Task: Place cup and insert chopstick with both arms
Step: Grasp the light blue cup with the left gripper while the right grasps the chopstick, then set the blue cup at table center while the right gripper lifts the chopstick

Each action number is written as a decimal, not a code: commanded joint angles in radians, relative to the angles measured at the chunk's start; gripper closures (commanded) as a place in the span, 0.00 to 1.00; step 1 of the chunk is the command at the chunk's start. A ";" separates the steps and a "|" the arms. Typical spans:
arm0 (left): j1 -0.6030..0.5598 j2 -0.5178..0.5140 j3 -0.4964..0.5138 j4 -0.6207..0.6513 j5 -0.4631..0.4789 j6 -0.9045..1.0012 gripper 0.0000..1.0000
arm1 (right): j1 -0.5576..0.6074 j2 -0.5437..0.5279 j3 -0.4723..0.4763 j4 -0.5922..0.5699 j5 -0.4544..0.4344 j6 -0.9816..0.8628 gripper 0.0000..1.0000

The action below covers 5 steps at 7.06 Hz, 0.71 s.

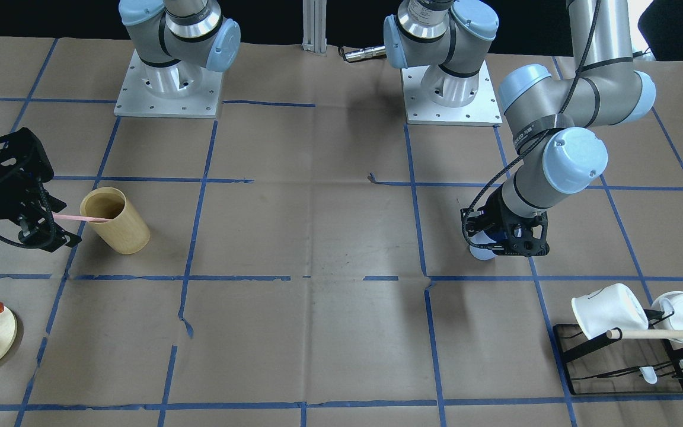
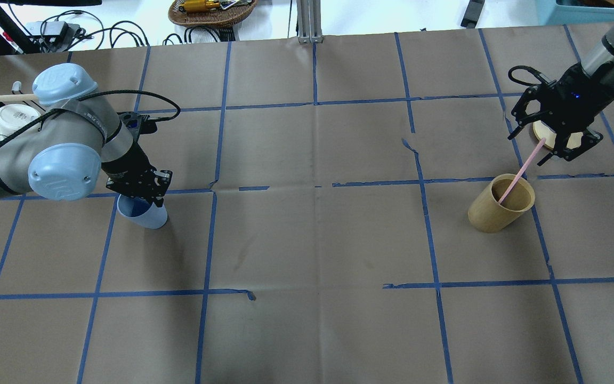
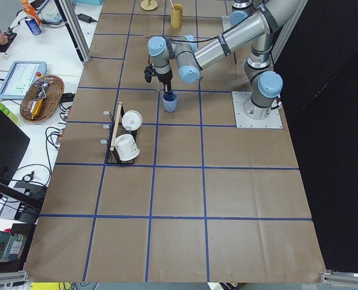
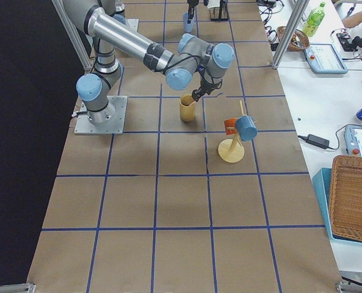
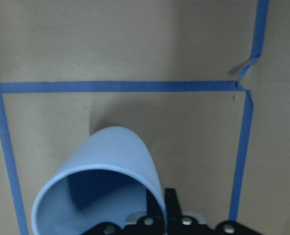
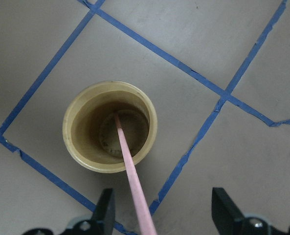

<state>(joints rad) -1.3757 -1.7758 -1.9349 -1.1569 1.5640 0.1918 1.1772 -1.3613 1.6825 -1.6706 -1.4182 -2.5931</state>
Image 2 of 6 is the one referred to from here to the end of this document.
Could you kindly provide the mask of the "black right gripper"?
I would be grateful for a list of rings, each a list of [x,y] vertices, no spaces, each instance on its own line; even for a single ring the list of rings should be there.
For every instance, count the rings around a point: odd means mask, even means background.
[[[538,166],[553,156],[570,162],[604,138],[587,127],[614,101],[614,87],[601,83],[597,76],[589,76],[581,63],[570,66],[558,80],[551,80],[530,66],[521,66],[521,70],[533,75],[538,82],[521,81],[527,89],[511,111],[517,125],[507,139],[513,140],[527,124],[535,121],[553,129],[537,129],[537,139],[544,139],[544,147],[549,150],[549,154],[538,161]],[[561,150],[555,149],[556,134],[571,135]]]

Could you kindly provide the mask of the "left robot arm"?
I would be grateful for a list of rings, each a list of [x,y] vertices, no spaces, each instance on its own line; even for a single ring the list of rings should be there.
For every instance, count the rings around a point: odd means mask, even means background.
[[[173,173],[151,165],[138,142],[156,132],[157,120],[116,112],[106,100],[109,92],[100,92],[74,63],[41,72],[33,94],[46,112],[0,141],[0,199],[29,192],[50,200],[83,199],[104,172],[123,217],[161,228]]]

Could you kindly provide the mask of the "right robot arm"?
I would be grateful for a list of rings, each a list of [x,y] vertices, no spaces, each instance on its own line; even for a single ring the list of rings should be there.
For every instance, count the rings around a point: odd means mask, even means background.
[[[513,68],[519,69],[531,73],[537,82],[526,84],[526,90],[511,111],[518,125],[509,139],[516,138],[522,129],[535,122],[553,131],[553,148],[539,160],[539,165],[552,156],[570,162],[603,139],[602,134],[590,129],[590,124],[614,102],[614,26],[587,56],[556,80],[529,66]]]

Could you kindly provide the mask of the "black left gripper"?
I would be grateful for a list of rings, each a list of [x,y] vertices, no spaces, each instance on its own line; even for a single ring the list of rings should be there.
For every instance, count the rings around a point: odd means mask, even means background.
[[[156,207],[164,206],[164,195],[173,178],[173,172],[156,170],[149,162],[106,162],[106,175],[107,189],[127,197],[143,198]]]

